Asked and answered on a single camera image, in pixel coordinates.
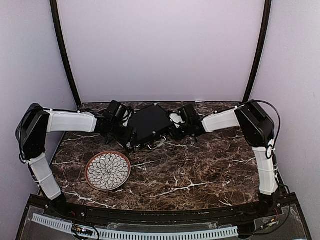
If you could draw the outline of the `black poker case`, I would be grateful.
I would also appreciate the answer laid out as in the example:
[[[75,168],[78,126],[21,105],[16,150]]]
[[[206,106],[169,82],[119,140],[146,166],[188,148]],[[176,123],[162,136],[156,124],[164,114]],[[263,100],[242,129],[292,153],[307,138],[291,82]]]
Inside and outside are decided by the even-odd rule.
[[[137,128],[137,139],[133,151],[136,152],[168,135],[176,126],[170,120],[166,110],[158,104],[153,104],[135,112],[126,127]]]

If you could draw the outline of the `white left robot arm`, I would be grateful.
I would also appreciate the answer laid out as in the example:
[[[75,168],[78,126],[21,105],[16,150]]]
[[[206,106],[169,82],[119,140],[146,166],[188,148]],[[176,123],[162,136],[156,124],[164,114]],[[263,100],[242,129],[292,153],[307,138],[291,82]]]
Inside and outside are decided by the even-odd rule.
[[[46,158],[46,138],[53,132],[98,133],[102,136],[122,136],[126,124],[134,114],[132,107],[113,100],[100,112],[57,110],[44,108],[38,103],[30,105],[16,131],[19,159],[28,164],[36,183],[51,203],[51,210],[60,218],[67,218],[70,206],[61,198],[62,191],[53,176]]]

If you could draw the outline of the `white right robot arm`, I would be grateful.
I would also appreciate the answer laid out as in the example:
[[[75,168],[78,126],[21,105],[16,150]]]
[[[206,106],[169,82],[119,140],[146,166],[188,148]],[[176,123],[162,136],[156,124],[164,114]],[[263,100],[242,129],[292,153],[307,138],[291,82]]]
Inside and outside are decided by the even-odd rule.
[[[279,187],[278,164],[275,157],[277,134],[275,123],[259,105],[260,100],[251,100],[223,111],[201,117],[193,105],[188,104],[170,112],[169,119],[175,125],[172,135],[198,137],[218,130],[239,127],[246,142],[252,147],[259,174],[259,193],[272,196]]]

